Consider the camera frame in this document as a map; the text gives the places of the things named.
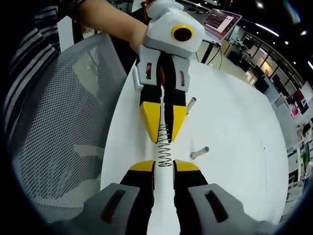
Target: person's hand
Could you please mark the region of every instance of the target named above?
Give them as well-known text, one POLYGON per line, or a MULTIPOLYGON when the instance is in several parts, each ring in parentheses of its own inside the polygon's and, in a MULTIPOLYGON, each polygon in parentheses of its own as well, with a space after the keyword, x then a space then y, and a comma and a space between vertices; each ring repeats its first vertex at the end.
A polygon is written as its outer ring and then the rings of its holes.
POLYGON ((133 35, 129 41, 131 48, 138 53, 139 47, 143 44, 143 39, 147 31, 147 26, 143 23, 136 25, 133 35))

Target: white tabletop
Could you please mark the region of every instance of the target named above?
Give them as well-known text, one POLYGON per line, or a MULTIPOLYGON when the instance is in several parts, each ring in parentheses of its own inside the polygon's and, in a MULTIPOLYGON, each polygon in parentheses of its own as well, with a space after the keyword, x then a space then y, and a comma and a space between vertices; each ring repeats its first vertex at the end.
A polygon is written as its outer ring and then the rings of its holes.
MULTIPOLYGON (((139 94, 131 74, 111 122, 101 189, 119 183, 133 164, 156 158, 156 145, 151 143, 139 116, 139 94)), ((193 161, 207 182, 235 196, 252 218, 277 224, 287 196, 288 159, 270 102, 250 85, 207 65, 191 61, 189 74, 187 102, 193 96, 197 102, 171 144, 171 157, 189 161, 190 152, 209 146, 209 153, 193 161)), ((162 232, 160 222, 167 224, 166 229, 179 232, 172 178, 171 170, 157 168, 154 210, 158 211, 152 213, 149 228, 158 231, 153 234, 162 232)))

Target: coil spring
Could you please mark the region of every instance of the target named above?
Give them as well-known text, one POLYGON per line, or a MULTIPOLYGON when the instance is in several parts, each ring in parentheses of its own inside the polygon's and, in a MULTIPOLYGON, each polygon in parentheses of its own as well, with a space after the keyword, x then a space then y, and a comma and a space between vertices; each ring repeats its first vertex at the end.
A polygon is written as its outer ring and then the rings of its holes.
POLYGON ((168 142, 167 130, 167 125, 161 124, 158 131, 157 152, 159 153, 158 166, 160 167, 167 167, 172 165, 172 159, 170 158, 171 154, 169 153, 171 149, 168 147, 170 143, 168 142))

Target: mesh chair back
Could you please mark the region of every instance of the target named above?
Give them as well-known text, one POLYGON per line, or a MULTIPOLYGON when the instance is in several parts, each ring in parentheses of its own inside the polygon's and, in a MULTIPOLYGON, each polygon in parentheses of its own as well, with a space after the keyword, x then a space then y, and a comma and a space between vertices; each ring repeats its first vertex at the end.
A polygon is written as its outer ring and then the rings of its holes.
POLYGON ((127 75, 108 35, 63 52, 29 92, 12 138, 14 170, 47 222, 100 190, 106 139, 127 75))

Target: metal rod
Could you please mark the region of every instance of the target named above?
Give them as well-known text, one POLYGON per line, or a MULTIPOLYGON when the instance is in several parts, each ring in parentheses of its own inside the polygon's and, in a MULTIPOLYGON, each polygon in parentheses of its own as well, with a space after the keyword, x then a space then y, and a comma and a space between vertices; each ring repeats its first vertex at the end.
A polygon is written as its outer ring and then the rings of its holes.
POLYGON ((197 99, 195 97, 191 98, 191 101, 189 102, 188 106, 187 106, 187 115, 191 109, 191 107, 195 104, 195 102, 197 101, 197 99))
POLYGON ((210 151, 209 147, 206 146, 206 147, 204 147, 203 149, 200 149, 200 150, 197 151, 197 152, 192 152, 192 153, 190 154, 190 158, 194 160, 194 159, 196 159, 197 157, 199 157, 199 156, 201 156, 201 155, 203 155, 203 154, 205 154, 205 153, 208 153, 209 151, 210 151))

